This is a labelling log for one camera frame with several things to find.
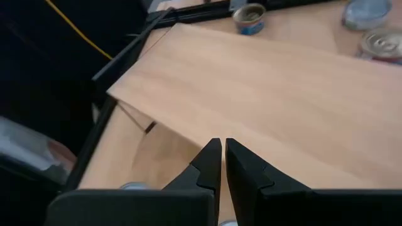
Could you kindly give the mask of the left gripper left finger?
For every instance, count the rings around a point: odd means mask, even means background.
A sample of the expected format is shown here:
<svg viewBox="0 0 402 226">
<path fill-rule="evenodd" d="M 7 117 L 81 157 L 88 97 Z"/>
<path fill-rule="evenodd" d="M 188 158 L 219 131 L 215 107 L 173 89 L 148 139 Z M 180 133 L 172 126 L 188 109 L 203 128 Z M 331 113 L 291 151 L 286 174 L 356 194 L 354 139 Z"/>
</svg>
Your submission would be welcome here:
<svg viewBox="0 0 402 226">
<path fill-rule="evenodd" d="M 222 145 L 211 139 L 162 190 L 74 190 L 48 207 L 44 226 L 218 226 Z"/>
</svg>

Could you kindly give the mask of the white fabric roll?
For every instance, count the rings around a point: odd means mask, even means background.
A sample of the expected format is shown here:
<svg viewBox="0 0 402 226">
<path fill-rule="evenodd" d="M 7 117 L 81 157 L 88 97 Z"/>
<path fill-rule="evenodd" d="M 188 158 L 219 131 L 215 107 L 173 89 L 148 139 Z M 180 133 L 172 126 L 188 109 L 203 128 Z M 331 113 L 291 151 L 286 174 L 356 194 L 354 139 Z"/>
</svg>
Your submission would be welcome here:
<svg viewBox="0 0 402 226">
<path fill-rule="evenodd" d="M 0 157 L 64 185 L 77 160 L 62 143 L 0 116 Z"/>
</svg>

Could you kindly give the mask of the red white tuna can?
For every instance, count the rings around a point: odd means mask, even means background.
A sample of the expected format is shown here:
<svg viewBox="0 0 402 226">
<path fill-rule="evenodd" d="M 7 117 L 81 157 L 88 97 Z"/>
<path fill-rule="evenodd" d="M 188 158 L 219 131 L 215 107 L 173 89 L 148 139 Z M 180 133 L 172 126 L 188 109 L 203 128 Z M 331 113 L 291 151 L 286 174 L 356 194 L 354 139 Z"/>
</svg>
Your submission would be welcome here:
<svg viewBox="0 0 402 226">
<path fill-rule="evenodd" d="M 365 32 L 356 55 L 367 60 L 402 65 L 402 29 L 376 28 Z"/>
</svg>

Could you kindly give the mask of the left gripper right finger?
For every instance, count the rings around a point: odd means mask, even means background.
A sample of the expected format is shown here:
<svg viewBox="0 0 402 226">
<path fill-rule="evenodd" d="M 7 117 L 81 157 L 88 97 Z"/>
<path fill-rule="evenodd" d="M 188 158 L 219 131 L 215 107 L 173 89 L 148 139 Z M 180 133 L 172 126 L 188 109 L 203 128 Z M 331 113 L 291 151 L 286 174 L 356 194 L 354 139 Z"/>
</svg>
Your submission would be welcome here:
<svg viewBox="0 0 402 226">
<path fill-rule="evenodd" d="M 238 226 L 402 226 L 402 190 L 312 189 L 233 138 L 225 161 Z"/>
</svg>

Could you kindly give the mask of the blue Wild Planet tuna can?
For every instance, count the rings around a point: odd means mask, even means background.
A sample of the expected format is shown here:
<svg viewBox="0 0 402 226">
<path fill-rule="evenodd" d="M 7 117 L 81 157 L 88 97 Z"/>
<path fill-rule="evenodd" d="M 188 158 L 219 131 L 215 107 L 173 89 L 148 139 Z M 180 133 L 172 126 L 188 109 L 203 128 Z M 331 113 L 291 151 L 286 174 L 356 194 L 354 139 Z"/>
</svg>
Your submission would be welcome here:
<svg viewBox="0 0 402 226">
<path fill-rule="evenodd" d="M 241 35 L 255 35 L 264 28 L 266 9 L 258 3 L 241 6 L 232 14 L 237 32 Z"/>
</svg>

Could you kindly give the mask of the black aluminium table frame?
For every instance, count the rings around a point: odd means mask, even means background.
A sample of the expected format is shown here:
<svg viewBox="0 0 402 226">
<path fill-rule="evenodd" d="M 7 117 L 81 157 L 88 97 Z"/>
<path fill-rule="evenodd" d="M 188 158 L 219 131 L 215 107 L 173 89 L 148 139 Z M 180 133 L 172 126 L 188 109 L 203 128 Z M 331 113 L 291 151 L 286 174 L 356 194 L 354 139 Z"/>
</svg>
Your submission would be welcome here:
<svg viewBox="0 0 402 226">
<path fill-rule="evenodd" d="M 251 0 L 255 3 L 261 3 L 267 10 L 274 11 L 286 8 L 295 8 L 299 6 L 326 3 L 333 0 Z M 150 13 L 147 17 L 149 21 L 141 30 L 139 37 L 128 44 L 115 58 L 104 66 L 93 77 L 97 89 L 108 88 L 122 74 L 132 66 L 139 58 L 140 51 L 143 50 L 150 33 L 158 28 L 167 28 L 175 23 L 200 23 L 213 21 L 216 19 L 228 18 L 232 15 L 229 9 L 229 0 L 218 2 L 209 2 L 184 8 L 173 8 L 162 10 L 160 13 Z M 92 158 L 98 143 L 104 134 L 111 116 L 117 108 L 117 100 L 107 94 L 104 94 L 104 103 L 100 111 L 97 122 L 91 129 L 83 148 L 78 155 L 78 160 L 68 177 L 64 192 L 75 190 L 79 184 L 84 181 L 84 174 Z"/>
</svg>

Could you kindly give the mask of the Bumble Bee light tuna can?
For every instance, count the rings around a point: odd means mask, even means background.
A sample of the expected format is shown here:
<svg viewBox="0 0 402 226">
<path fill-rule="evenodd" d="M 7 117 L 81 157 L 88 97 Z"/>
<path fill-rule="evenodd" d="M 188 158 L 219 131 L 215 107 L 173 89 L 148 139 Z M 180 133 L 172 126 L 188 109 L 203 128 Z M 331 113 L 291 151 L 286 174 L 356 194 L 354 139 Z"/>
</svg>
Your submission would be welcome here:
<svg viewBox="0 0 402 226">
<path fill-rule="evenodd" d="M 143 182 L 129 182 L 120 187 L 122 190 L 149 190 L 149 186 Z"/>
<path fill-rule="evenodd" d="M 342 13 L 342 24 L 350 30 L 371 30 L 382 26 L 392 10 L 391 0 L 351 0 Z"/>
</svg>

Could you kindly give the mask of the wooden shelf with black frame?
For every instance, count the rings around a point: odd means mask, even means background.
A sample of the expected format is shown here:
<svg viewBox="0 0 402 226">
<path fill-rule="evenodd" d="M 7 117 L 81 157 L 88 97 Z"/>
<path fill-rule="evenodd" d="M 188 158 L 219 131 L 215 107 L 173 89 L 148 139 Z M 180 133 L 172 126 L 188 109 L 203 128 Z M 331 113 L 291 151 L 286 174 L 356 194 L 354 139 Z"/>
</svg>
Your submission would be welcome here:
<svg viewBox="0 0 402 226">
<path fill-rule="evenodd" d="M 402 188 L 402 67 L 354 56 L 341 3 L 152 32 L 80 183 L 161 188 L 213 137 L 232 137 L 313 188 Z"/>
</svg>

